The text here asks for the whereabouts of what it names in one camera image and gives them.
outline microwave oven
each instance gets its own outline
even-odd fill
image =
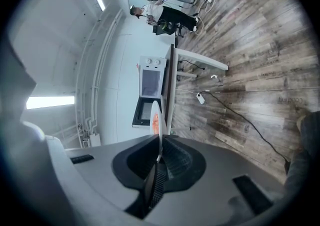
[[[141,56],[139,60],[139,97],[160,99],[167,59]]]

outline white desk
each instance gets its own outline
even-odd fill
[[[167,127],[167,134],[170,135],[171,130],[174,130],[171,128],[172,125],[172,117],[174,114],[174,107],[175,107],[175,96],[176,96],[176,83],[177,83],[177,75],[185,76],[185,77],[192,77],[196,78],[197,75],[195,74],[189,74],[184,72],[178,72],[178,60],[179,56],[195,60],[200,63],[204,63],[216,68],[219,68],[221,70],[227,71],[228,65],[223,64],[217,60],[211,59],[209,57],[203,56],[201,54],[197,54],[194,52],[186,51],[183,49],[175,48],[173,44],[168,49],[168,52],[165,56],[167,60],[169,60],[169,66],[168,69],[169,72],[167,72],[165,76],[165,82],[164,82],[164,91],[161,96],[161,107],[162,107],[162,113],[164,115],[165,121],[166,121],[166,127]],[[179,130],[190,130],[190,127],[186,128],[179,128]]]

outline shoe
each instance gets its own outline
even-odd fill
[[[301,133],[301,123],[305,119],[305,117],[306,117],[306,115],[303,115],[303,116],[299,117],[298,120],[296,121],[296,127],[298,128],[300,133]]]
[[[192,2],[192,5],[195,5],[197,2],[198,2],[198,0],[194,0],[194,1]]]

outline wooden floor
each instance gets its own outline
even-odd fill
[[[229,70],[182,62],[184,72],[198,78],[180,77],[177,89],[210,90],[291,159],[300,141],[296,120],[305,111],[319,110],[319,60],[302,6],[297,0],[217,0],[200,16],[203,32],[189,33],[178,48],[218,60]],[[176,91],[172,125],[192,128],[176,133],[236,151],[283,183],[284,159],[245,120],[203,96],[201,105],[195,94]]]

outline desk leg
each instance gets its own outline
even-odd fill
[[[171,127],[171,131],[191,131],[191,127]]]
[[[175,108],[177,69],[178,69],[178,55],[173,50],[172,79],[171,79],[171,91],[170,91],[171,95],[170,95],[170,102],[168,107],[168,118],[166,122],[167,135],[170,135],[171,133],[172,117],[173,117],[174,108]]]
[[[217,60],[211,59],[209,57],[203,56],[201,54],[197,54],[195,52],[190,52],[190,51],[186,51],[183,49],[179,49],[179,48],[175,48],[174,49],[174,54],[176,55],[176,57],[181,56],[184,58],[189,58],[191,60],[195,60],[198,61],[200,63],[204,63],[204,64],[208,64],[211,66],[214,66],[218,69],[227,71],[229,69],[228,65],[223,64]]]
[[[191,74],[191,73],[186,73],[186,72],[181,72],[181,71],[178,71],[176,74],[179,75],[179,76],[190,77],[190,78],[196,78],[197,77],[196,74]]]

